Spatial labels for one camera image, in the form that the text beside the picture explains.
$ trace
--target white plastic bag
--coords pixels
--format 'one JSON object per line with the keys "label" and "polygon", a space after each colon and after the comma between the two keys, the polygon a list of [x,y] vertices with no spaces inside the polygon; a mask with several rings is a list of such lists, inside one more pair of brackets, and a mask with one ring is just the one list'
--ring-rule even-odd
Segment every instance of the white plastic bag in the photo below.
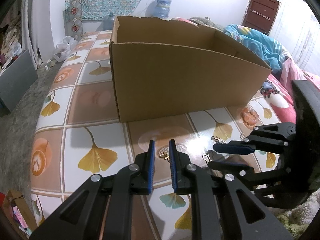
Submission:
{"label": "white plastic bag", "polygon": [[9,57],[14,58],[15,56],[19,55],[21,52],[22,52],[21,45],[18,42],[18,40],[15,39],[14,42],[9,45],[9,50],[5,54],[4,59],[8,60]]}
{"label": "white plastic bag", "polygon": [[71,51],[76,47],[77,43],[78,42],[70,36],[64,37],[53,50],[53,57],[58,62],[64,61],[71,55]]}

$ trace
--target brown door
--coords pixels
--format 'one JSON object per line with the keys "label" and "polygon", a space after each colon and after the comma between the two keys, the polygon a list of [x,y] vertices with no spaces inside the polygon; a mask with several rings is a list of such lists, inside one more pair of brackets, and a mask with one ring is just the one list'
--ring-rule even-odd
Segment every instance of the brown door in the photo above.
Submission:
{"label": "brown door", "polygon": [[268,35],[278,6],[279,2],[276,0],[251,0],[242,25]]}

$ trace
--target patterned tablecloth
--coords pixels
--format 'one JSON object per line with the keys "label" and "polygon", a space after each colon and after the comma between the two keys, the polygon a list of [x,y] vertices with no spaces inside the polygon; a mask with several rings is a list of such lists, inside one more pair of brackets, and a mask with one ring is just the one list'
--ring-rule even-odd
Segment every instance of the patterned tablecloth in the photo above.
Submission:
{"label": "patterned tablecloth", "polygon": [[[47,218],[93,173],[109,176],[133,163],[156,141],[156,172],[151,195],[133,197],[132,239],[179,240],[191,235],[190,197],[171,186],[168,142],[205,166],[203,154],[217,136],[225,141],[248,136],[256,125],[279,123],[257,92],[243,106],[226,107],[138,122],[117,117],[109,60],[111,32],[87,33],[64,62],[45,99],[31,157],[31,193],[37,223]],[[256,172],[272,170],[278,155],[214,158],[247,163]]]}

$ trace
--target open cardboard box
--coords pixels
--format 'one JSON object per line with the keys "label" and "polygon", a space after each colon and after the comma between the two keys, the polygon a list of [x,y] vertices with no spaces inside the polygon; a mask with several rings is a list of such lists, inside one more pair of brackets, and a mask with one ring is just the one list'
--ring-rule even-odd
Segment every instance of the open cardboard box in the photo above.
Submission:
{"label": "open cardboard box", "polygon": [[32,232],[37,228],[36,219],[31,210],[29,209],[26,201],[22,197],[22,193],[17,190],[10,189],[6,197],[4,198],[4,201],[2,203],[2,209],[14,230],[20,235],[21,239],[27,240],[27,235],[19,229],[18,225],[12,217],[12,212],[10,212],[12,201],[14,201],[17,205],[21,215],[23,216],[25,222],[27,223]]}
{"label": "open cardboard box", "polygon": [[110,58],[121,122],[246,104],[271,73],[216,29],[159,18],[117,17]]}

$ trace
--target blue water bottle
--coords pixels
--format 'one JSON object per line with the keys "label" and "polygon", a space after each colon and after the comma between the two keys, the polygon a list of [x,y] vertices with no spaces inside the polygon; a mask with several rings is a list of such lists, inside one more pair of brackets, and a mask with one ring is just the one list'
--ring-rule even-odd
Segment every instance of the blue water bottle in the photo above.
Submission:
{"label": "blue water bottle", "polygon": [[156,2],[152,16],[166,20],[169,17],[171,0],[156,0]]}

